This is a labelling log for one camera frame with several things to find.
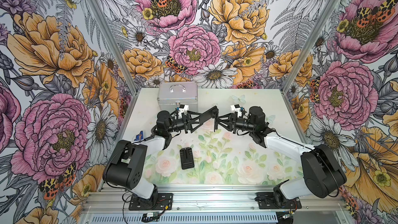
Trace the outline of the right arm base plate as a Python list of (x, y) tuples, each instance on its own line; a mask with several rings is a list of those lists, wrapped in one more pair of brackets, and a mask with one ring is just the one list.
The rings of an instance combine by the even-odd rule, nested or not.
[(259, 209), (287, 209), (298, 210), (302, 208), (299, 198), (286, 199), (277, 192), (257, 192), (255, 201)]

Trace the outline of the aluminium front rail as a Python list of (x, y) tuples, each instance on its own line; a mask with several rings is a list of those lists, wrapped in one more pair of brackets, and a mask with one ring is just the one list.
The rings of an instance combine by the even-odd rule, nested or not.
[[(160, 193), (172, 193), (170, 213), (206, 212), (260, 212), (255, 201), (256, 193), (270, 192), (264, 185), (159, 185)], [(122, 213), (121, 189), (104, 186), (100, 192), (91, 193), (83, 214)]]

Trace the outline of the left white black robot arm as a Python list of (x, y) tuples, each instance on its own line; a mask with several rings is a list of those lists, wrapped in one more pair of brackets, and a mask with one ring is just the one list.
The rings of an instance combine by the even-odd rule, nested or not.
[(206, 121), (218, 117), (216, 106), (204, 113), (195, 113), (177, 108), (173, 112), (160, 111), (151, 136), (130, 142), (120, 140), (103, 172), (103, 180), (113, 188), (121, 188), (132, 194), (133, 210), (155, 209), (159, 204), (158, 188), (144, 178), (146, 157), (168, 148), (172, 133), (193, 133)]

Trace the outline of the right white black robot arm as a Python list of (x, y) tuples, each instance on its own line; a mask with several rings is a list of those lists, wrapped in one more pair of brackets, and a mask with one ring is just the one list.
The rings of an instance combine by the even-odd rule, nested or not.
[(338, 189), (347, 181), (342, 167), (335, 158), (331, 148), (326, 145), (310, 145), (286, 138), (269, 127), (262, 108), (253, 106), (245, 117), (245, 110), (239, 105), (231, 107), (231, 113), (219, 116), (217, 110), (212, 114), (215, 127), (222, 126), (229, 132), (237, 134), (242, 131), (253, 141), (264, 147), (285, 155), (300, 163), (303, 176), (286, 180), (273, 188), (272, 200), (277, 208), (284, 208), (300, 197), (338, 196)]

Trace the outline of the black phone stand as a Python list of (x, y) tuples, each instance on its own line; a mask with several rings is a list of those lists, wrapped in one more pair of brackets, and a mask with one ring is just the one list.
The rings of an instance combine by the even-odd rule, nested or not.
[(187, 170), (195, 167), (192, 148), (187, 147), (180, 150), (181, 169)]
[(218, 117), (219, 117), (219, 110), (218, 110), (218, 108), (215, 106), (215, 108), (212, 110), (212, 118), (213, 118), (213, 120), (214, 120), (214, 132), (215, 132), (216, 130), (218, 130), (218, 124), (219, 124)]

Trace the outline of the blue packet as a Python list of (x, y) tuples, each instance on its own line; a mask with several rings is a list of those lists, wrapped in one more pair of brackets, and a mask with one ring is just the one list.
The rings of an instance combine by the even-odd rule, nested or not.
[(139, 134), (136, 135), (134, 141), (140, 142), (144, 139), (144, 133), (143, 131), (140, 131)]

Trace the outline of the right aluminium corner post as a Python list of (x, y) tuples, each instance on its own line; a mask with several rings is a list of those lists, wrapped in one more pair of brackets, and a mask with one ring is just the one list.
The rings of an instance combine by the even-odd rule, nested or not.
[(325, 8), (320, 12), (319, 18), (316, 21), (313, 29), (310, 32), (303, 48), (301, 49), (300, 55), (297, 58), (291, 72), (287, 76), (283, 85), (282, 93), (287, 94), (290, 85), (295, 81), (301, 67), (304, 65), (311, 49), (312, 45), (316, 42), (317, 37), (321, 34), (323, 27), (327, 24), (332, 15), (335, 7), (340, 4), (340, 0), (328, 0)]

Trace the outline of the small circuit board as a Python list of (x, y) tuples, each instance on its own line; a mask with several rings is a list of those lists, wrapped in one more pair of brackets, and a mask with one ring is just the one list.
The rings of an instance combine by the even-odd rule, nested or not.
[(157, 222), (159, 219), (159, 213), (158, 212), (150, 212), (150, 213), (144, 213), (141, 222), (142, 223), (150, 223), (150, 222)]

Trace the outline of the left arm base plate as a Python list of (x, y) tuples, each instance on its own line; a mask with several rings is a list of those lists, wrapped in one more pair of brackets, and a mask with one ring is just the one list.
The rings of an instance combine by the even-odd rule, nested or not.
[(150, 199), (143, 199), (139, 197), (133, 197), (130, 200), (128, 210), (130, 211), (162, 211), (167, 206), (167, 210), (172, 208), (173, 204), (172, 193), (158, 193), (156, 196), (152, 196)]

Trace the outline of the silver aluminium case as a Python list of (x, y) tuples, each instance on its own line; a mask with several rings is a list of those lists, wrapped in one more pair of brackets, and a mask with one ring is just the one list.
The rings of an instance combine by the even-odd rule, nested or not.
[(196, 82), (163, 82), (157, 97), (160, 110), (173, 112), (179, 105), (188, 105), (189, 110), (198, 111), (198, 85)]

